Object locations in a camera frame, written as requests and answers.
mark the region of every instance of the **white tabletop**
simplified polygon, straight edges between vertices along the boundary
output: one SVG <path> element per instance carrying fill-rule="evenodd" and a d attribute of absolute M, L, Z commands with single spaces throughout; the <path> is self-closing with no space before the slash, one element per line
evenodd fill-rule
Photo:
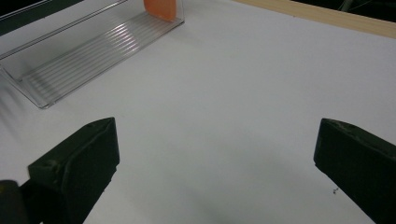
<path fill-rule="evenodd" d="M 321 118 L 396 143 L 396 40 L 229 0 L 46 110 L 0 81 L 0 179 L 115 117 L 121 162 L 85 223 L 373 223 L 314 162 Z"/>

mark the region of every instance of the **clear plastic tray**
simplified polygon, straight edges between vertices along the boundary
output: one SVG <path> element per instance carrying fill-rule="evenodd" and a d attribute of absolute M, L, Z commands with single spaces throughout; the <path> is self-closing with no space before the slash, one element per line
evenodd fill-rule
<path fill-rule="evenodd" d="M 11 45 L 26 41 L 23 33 L 39 37 L 0 52 L 0 74 L 35 105 L 47 108 L 182 24 L 182 0 L 176 1 L 177 13 L 171 21 L 148 14 L 143 0 L 121 0 L 88 14 L 86 9 L 79 12 L 83 6 L 76 4 L 67 9 L 75 9 L 75 20 L 61 11 L 7 35 L 5 41 Z M 51 27 L 44 24 L 54 25 L 46 20 L 56 18 L 60 24 L 67 24 L 49 31 Z"/>

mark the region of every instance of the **orange block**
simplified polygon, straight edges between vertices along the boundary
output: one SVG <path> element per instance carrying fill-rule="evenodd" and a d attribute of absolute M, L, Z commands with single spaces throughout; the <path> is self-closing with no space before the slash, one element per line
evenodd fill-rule
<path fill-rule="evenodd" d="M 144 0 L 146 11 L 165 21 L 176 17 L 176 0 Z"/>

